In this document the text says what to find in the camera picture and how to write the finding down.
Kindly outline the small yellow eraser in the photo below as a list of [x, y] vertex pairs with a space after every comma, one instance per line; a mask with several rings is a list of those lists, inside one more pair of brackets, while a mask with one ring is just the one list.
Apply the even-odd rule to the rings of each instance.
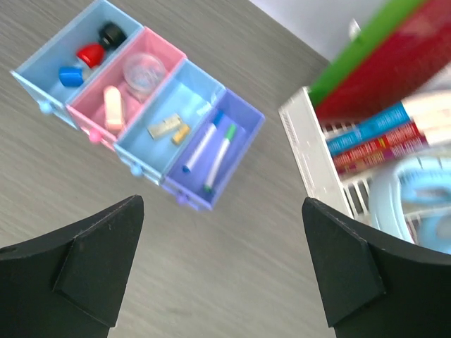
[[181, 144], [184, 141], [184, 139], [186, 138], [186, 136], [189, 135], [189, 133], [190, 133], [190, 126], [186, 125], [186, 124], [181, 125], [179, 127], [179, 129], [177, 130], [177, 132], [173, 135], [172, 142], [175, 145]]

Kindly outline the red blue book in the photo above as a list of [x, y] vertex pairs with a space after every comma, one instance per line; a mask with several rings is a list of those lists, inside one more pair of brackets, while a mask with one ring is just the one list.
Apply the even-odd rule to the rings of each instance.
[[337, 156], [362, 142], [410, 122], [414, 118], [432, 118], [434, 113], [450, 110], [450, 90], [409, 96], [358, 124], [326, 143], [332, 156]]

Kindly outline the blue headphones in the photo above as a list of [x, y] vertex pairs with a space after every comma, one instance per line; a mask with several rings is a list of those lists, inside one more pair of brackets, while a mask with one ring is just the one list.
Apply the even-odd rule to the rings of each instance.
[[379, 170], [369, 191], [371, 225], [427, 249], [450, 253], [450, 158], [411, 157]]

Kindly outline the beige eraser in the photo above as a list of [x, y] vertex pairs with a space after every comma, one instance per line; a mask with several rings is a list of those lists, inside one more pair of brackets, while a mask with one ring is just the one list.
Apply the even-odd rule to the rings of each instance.
[[150, 125], [147, 128], [147, 131], [153, 139], [159, 139], [169, 132], [179, 128], [182, 123], [182, 118], [178, 114], [173, 114], [172, 116], [162, 120], [160, 123]]

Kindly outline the pink drawer box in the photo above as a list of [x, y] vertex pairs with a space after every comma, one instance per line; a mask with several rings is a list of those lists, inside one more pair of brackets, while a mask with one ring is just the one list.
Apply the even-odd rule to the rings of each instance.
[[[184, 52], [144, 27], [67, 105], [68, 112], [91, 143], [113, 150], [113, 144], [186, 58]], [[122, 99], [123, 125], [114, 130], [105, 109], [108, 87], [115, 87]]]

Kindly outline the green capped white marker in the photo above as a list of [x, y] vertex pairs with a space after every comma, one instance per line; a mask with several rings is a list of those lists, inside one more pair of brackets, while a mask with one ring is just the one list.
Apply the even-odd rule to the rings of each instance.
[[224, 138], [222, 139], [219, 150], [214, 158], [213, 164], [209, 170], [206, 181], [204, 183], [204, 190], [206, 192], [211, 192], [213, 190], [214, 181], [218, 174], [219, 168], [223, 162], [223, 158], [230, 146], [231, 141], [233, 140], [233, 137], [235, 136], [236, 129], [237, 129], [237, 125], [232, 124], [228, 128], [228, 131], [226, 132]]

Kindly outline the white desk file organizer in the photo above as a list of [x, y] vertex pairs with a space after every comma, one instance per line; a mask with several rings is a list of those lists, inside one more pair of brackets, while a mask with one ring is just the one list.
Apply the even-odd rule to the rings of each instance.
[[434, 223], [440, 216], [450, 217], [450, 202], [398, 201], [389, 207], [386, 220], [394, 225], [384, 226], [375, 220], [376, 212], [389, 206], [388, 199], [397, 196], [402, 183], [415, 172], [450, 171], [450, 147], [439, 146], [410, 154], [401, 161], [393, 161], [340, 177], [326, 140], [345, 129], [343, 124], [330, 132], [321, 128], [309, 98], [309, 90], [301, 88], [279, 109], [283, 127], [307, 195], [318, 199], [352, 219], [392, 234], [407, 242], [418, 244], [421, 226]]

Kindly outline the blue capped white marker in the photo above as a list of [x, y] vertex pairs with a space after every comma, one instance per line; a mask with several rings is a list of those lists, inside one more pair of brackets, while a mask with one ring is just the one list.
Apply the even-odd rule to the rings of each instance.
[[213, 137], [213, 135], [216, 133], [219, 123], [221, 122], [221, 119], [223, 117], [223, 111], [219, 111], [216, 115], [216, 117], [209, 123], [209, 126], [202, 137], [200, 143], [196, 146], [193, 153], [189, 157], [188, 161], [183, 166], [183, 172], [184, 173], [190, 173], [194, 166], [196, 165], [197, 161], [199, 160], [200, 156], [204, 153], [204, 150], [206, 146], [208, 145], [209, 141]]

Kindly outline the red board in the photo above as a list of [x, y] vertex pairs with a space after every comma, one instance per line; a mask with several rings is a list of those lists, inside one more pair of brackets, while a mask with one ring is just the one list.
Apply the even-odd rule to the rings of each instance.
[[450, 62], [450, 2], [425, 1], [318, 106], [325, 122], [368, 118], [415, 92]]

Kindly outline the light blue drawer box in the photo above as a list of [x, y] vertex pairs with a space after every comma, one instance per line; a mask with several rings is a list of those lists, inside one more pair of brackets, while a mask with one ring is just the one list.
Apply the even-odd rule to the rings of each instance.
[[160, 184], [225, 90], [183, 61], [114, 144], [119, 159], [134, 176]]
[[[127, 39], [117, 49], [106, 52], [103, 62], [91, 68], [93, 73], [83, 85], [64, 87], [58, 78], [59, 69], [70, 66], [89, 68], [76, 53], [86, 44], [98, 42], [99, 29], [109, 21], [117, 24]], [[143, 28], [141, 23], [109, 1], [94, 1], [11, 74], [37, 102], [43, 114], [54, 115], [78, 129], [66, 106]]]

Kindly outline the green board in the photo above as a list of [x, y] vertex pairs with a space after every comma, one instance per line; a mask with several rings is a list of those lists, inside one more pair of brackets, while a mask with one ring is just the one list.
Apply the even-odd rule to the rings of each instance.
[[331, 61], [309, 87], [309, 98], [318, 106], [409, 16], [423, 0], [392, 0], [383, 5], [357, 36]]

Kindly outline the blue glue bottle grey cap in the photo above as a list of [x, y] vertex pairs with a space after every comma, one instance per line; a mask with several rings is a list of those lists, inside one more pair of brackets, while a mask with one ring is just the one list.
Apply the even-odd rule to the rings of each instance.
[[58, 78], [64, 87], [80, 87], [93, 73], [91, 68], [81, 67], [61, 67], [58, 71]]

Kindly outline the red glue bottle black cap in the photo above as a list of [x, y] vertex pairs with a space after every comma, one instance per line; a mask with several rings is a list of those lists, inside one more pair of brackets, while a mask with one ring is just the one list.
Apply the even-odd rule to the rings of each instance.
[[76, 53], [77, 58], [89, 68], [99, 66], [107, 51], [117, 49], [127, 39], [124, 31], [111, 21], [105, 23], [98, 33], [98, 42], [86, 44]]

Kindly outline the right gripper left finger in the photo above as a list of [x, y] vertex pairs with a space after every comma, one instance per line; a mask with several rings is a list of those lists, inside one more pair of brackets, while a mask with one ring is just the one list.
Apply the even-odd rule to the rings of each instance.
[[107, 337], [144, 220], [141, 196], [1, 249], [2, 337]]

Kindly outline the purple drawer box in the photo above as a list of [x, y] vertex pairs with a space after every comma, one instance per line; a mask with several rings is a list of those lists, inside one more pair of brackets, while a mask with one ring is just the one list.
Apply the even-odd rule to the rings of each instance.
[[213, 209], [264, 122], [263, 113], [227, 89], [169, 170], [163, 188], [180, 205]]

